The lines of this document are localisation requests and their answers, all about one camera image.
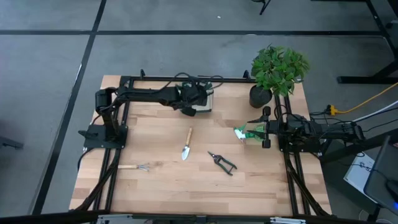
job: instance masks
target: wooden handle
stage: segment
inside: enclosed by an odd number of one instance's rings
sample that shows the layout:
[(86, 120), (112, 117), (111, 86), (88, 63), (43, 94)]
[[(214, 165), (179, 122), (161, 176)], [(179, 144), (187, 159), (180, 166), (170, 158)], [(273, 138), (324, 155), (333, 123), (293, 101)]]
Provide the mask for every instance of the wooden handle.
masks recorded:
[(138, 165), (118, 165), (118, 169), (138, 169)]
[(191, 141), (191, 135), (192, 135), (192, 127), (189, 128), (187, 141), (185, 143), (186, 145), (189, 145), (189, 142)]

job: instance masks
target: black plant pot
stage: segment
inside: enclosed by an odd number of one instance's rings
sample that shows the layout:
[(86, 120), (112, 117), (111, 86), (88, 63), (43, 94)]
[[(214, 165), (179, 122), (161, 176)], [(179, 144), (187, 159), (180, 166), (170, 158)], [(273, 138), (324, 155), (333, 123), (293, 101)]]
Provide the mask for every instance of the black plant pot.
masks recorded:
[(257, 87), (254, 85), (250, 89), (249, 103), (254, 108), (260, 108), (266, 105), (272, 99), (272, 92), (270, 90), (264, 90), (262, 86)]

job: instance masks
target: metal blade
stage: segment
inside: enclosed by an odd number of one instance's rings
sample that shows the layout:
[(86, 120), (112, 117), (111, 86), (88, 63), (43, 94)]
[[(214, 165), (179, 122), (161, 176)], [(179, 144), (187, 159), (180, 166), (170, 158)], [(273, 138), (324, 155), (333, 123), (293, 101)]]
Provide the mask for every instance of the metal blade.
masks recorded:
[(181, 158), (182, 158), (182, 160), (184, 161), (185, 159), (187, 159), (187, 157), (188, 157), (188, 154), (189, 154), (189, 147), (187, 147), (187, 146), (185, 146), (183, 149), (182, 149), (182, 153), (181, 153)]

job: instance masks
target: gray floor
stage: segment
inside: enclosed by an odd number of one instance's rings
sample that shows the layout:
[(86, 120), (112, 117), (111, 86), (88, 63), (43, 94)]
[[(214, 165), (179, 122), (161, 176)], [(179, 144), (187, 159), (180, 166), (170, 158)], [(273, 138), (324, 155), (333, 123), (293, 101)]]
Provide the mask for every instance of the gray floor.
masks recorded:
[[(92, 28), (100, 1), (0, 0), (0, 29)], [(374, 1), (383, 22), (394, 18), (384, 0)], [(263, 16), (260, 4), (242, 0), (108, 0), (100, 30), (377, 30), (360, 2), (272, 1)], [(0, 150), (0, 216), (24, 215), (37, 188), (61, 120), (88, 37), (0, 36), (0, 135), (25, 144), (21, 151)], [(305, 80), (310, 111), (327, 104), (344, 110), (387, 88), (338, 85), (339, 75), (364, 76), (386, 66), (393, 56), (378, 37), (282, 37), (235, 35), (97, 36), (81, 84), (44, 212), (68, 209), (76, 163), (91, 118), (94, 92), (103, 75), (192, 75), (241, 77), (256, 52), (269, 44), (305, 54), (311, 71)], [(355, 119), (396, 100), (398, 89), (340, 119)], [(394, 113), (361, 123), (364, 129), (394, 119)], [(390, 124), (367, 137), (396, 127)], [(358, 218), (358, 203), (328, 184), (333, 213)], [(380, 217), (398, 222), (382, 211)]]

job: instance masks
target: wooden table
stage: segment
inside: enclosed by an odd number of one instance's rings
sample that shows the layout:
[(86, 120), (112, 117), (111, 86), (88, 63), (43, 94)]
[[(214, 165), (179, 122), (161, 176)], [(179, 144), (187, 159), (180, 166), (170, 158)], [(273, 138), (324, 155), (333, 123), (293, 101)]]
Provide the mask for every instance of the wooden table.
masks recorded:
[[(104, 76), (101, 88), (117, 87), (120, 76)], [(165, 82), (135, 81), (135, 88), (160, 88)], [(224, 83), (215, 90), (213, 111), (191, 118), (158, 103), (132, 102), (126, 147), (119, 164), (150, 164), (150, 171), (118, 170), (112, 212), (207, 215), (291, 215), (283, 154), (277, 138), (263, 149), (255, 139), (243, 144), (233, 127), (261, 115), (249, 105), (252, 83)], [(293, 113), (309, 117), (302, 85), (290, 96)], [(272, 111), (274, 99), (268, 103)], [(181, 160), (189, 127), (190, 154)], [(220, 154), (236, 164), (229, 176), (207, 153)], [(82, 162), (70, 208), (76, 208), (98, 181), (104, 149), (94, 149)], [(323, 209), (330, 205), (319, 161), (301, 153), (306, 185)], [(105, 186), (100, 208), (104, 208)], [(296, 186), (299, 209), (301, 195)]]

